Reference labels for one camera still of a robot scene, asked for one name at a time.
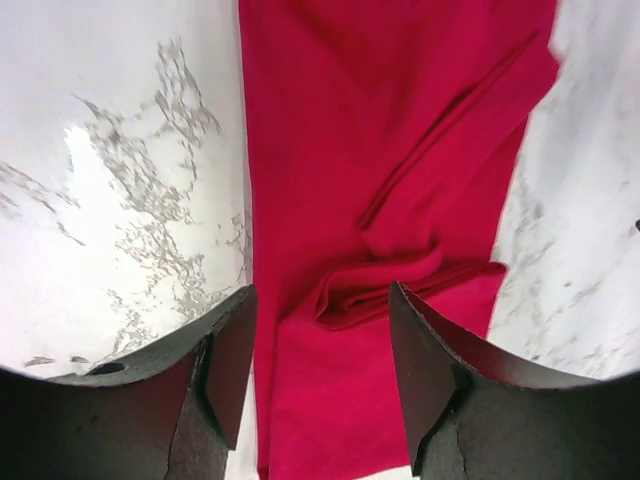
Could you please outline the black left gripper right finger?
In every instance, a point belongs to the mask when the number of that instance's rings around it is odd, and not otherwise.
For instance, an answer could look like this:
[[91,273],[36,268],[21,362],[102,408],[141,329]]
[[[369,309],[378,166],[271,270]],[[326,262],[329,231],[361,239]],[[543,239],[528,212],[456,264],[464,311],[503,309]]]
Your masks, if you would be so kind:
[[639,376],[595,380],[511,354],[406,287],[389,295],[412,473],[422,479],[635,479]]

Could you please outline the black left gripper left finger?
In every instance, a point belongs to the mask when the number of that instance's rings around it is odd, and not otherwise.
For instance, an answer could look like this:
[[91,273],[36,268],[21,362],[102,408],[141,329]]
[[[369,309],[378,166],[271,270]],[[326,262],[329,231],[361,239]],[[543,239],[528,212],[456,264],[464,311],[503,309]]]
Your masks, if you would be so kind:
[[5,479],[221,479],[239,435],[257,293],[84,375],[1,373]]

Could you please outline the crimson red t shirt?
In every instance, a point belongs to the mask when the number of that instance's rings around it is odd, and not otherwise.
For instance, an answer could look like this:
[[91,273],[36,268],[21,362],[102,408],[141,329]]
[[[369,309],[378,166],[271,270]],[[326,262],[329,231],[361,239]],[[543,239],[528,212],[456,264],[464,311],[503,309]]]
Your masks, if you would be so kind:
[[239,5],[259,295],[258,472],[405,465],[388,297],[485,336],[529,115],[556,80],[552,1]]

